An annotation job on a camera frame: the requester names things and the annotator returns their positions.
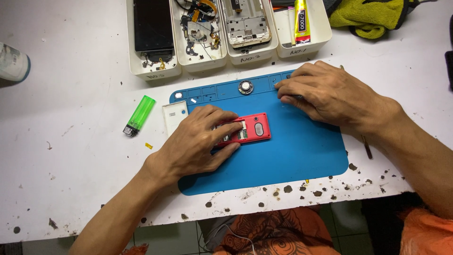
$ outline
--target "white bottle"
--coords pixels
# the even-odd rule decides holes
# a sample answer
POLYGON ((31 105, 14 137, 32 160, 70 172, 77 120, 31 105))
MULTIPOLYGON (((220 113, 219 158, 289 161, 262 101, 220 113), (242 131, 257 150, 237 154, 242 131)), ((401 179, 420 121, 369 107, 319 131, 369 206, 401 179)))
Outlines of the white bottle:
POLYGON ((0 78, 21 82, 30 72, 30 58, 0 42, 0 78))

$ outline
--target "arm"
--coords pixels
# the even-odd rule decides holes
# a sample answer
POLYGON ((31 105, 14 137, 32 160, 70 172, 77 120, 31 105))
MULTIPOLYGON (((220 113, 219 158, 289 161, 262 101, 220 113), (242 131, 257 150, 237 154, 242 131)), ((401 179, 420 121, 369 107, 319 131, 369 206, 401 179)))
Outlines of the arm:
POLYGON ((401 105, 322 61, 275 85, 278 98, 313 120, 349 127, 376 141, 438 216, 453 219, 453 151, 415 124, 401 105), (291 95, 301 95, 297 100, 291 95))
POLYGON ((211 130, 222 120, 238 115, 207 105, 185 118, 162 148, 149 155, 140 171, 88 222, 69 255, 118 255, 129 242, 139 220, 159 191, 182 176, 216 170, 240 144, 210 151, 222 137, 242 128, 230 123, 211 130))

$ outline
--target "blue silicone mat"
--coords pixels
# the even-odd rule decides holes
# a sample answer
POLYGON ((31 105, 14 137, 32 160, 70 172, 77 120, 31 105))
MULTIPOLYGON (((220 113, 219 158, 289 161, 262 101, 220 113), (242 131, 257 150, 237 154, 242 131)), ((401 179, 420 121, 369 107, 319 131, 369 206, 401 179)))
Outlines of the blue silicone mat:
POLYGON ((274 84, 292 71, 248 78, 253 92, 241 94, 242 80, 178 90, 170 103, 187 103, 189 113, 212 104, 239 116, 266 113, 272 138, 242 144, 216 171, 183 177, 178 182, 185 195, 256 187, 344 173, 348 159, 340 128, 315 122, 301 110, 283 104, 274 84))

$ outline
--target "red phone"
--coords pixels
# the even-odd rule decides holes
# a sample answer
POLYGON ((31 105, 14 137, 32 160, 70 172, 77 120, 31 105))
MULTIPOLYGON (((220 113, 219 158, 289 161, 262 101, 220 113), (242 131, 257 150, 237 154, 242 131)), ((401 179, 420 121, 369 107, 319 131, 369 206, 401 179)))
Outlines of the red phone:
POLYGON ((212 129, 221 127, 224 124, 241 122, 242 129, 234 132, 231 135, 225 136, 214 147, 224 147, 232 142, 253 142, 264 139, 270 139, 269 123, 267 121, 266 113, 252 114, 248 116, 239 117, 232 121, 222 122, 212 129))

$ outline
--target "yellow glue tube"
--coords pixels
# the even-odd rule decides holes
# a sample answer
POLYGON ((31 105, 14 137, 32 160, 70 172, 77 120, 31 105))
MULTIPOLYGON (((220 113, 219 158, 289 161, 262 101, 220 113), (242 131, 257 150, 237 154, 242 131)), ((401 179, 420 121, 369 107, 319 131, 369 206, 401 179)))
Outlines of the yellow glue tube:
POLYGON ((306 44, 311 41, 310 39, 310 23, 308 21, 307 2, 306 0, 296 0, 294 3, 295 8, 295 23, 294 23, 294 37, 296 44, 306 44))

